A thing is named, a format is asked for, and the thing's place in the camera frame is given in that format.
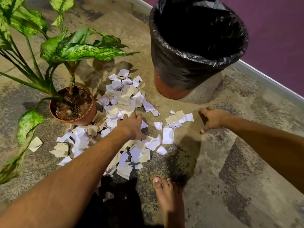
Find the hand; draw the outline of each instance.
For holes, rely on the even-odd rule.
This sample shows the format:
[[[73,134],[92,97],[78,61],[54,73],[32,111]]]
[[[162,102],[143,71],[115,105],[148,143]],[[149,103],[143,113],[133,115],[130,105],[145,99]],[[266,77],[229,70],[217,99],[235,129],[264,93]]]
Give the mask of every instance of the hand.
[[[117,127],[125,130],[129,134],[130,140],[145,140],[147,135],[143,134],[140,130],[141,120],[142,114],[139,114],[137,117],[135,112],[132,112],[130,117],[125,114],[123,120],[117,121]]]
[[[200,112],[203,113],[203,115],[200,114],[200,117],[205,124],[201,129],[201,133],[205,133],[210,129],[222,128],[224,119],[230,115],[226,110],[213,109],[212,107],[200,108],[199,113]]]

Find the hairy forearm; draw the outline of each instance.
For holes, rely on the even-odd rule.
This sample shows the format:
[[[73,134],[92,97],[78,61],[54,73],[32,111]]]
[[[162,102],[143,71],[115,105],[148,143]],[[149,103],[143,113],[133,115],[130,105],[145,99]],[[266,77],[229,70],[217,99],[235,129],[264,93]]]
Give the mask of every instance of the hairy forearm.
[[[3,227],[74,227],[105,169],[128,140],[127,133],[114,129],[12,202],[1,214],[0,224]]]
[[[304,193],[304,138],[241,117],[227,116],[222,126],[256,151],[279,174]]]

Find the purple wall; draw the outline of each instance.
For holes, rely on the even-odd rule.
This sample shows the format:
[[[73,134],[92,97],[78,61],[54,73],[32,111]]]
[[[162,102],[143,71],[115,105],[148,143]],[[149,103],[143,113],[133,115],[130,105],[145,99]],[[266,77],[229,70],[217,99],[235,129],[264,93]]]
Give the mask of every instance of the purple wall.
[[[157,0],[143,0],[154,5]],[[249,31],[243,61],[304,97],[304,0],[220,0]]]

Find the pile of paper scraps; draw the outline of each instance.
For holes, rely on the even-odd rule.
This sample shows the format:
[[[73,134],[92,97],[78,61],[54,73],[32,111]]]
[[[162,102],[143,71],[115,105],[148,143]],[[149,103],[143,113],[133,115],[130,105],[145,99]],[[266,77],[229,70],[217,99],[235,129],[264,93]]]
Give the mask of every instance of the pile of paper scraps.
[[[116,74],[109,76],[112,83],[106,85],[106,92],[103,96],[98,95],[97,103],[103,106],[104,111],[101,113],[97,111],[93,123],[88,126],[77,126],[73,128],[71,125],[67,129],[67,133],[62,137],[57,138],[58,144],[51,150],[50,153],[55,157],[64,157],[58,165],[65,165],[71,161],[68,156],[68,143],[73,147],[71,149],[74,157],[77,157],[84,152],[85,149],[94,145],[110,133],[113,128],[117,126],[117,120],[122,119],[124,114],[128,116],[138,107],[144,107],[145,111],[151,112],[154,116],[160,115],[159,112],[149,103],[145,98],[145,92],[142,88],[145,82],[137,76],[133,80],[129,77],[129,70],[120,70]],[[148,136],[147,140],[130,140],[120,149],[107,167],[104,175],[109,174],[113,176],[116,173],[123,178],[129,180],[130,173],[133,169],[131,163],[136,163],[135,169],[143,168],[142,163],[150,160],[150,152],[155,151],[158,154],[164,155],[167,153],[163,144],[172,144],[174,141],[174,130],[179,128],[182,123],[187,121],[194,121],[192,114],[184,114],[183,111],[170,111],[171,116],[166,118],[166,125],[163,128],[162,122],[154,122],[157,130],[163,130],[163,138],[159,134],[157,138]],[[141,129],[148,127],[142,120]]]

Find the foot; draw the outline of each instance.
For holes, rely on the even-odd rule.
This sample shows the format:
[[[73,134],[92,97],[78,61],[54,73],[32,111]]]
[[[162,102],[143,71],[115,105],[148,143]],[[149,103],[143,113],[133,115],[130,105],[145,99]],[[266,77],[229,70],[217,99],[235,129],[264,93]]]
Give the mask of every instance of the foot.
[[[182,188],[166,177],[155,177],[153,187],[162,210],[165,228],[184,228],[185,214]]]

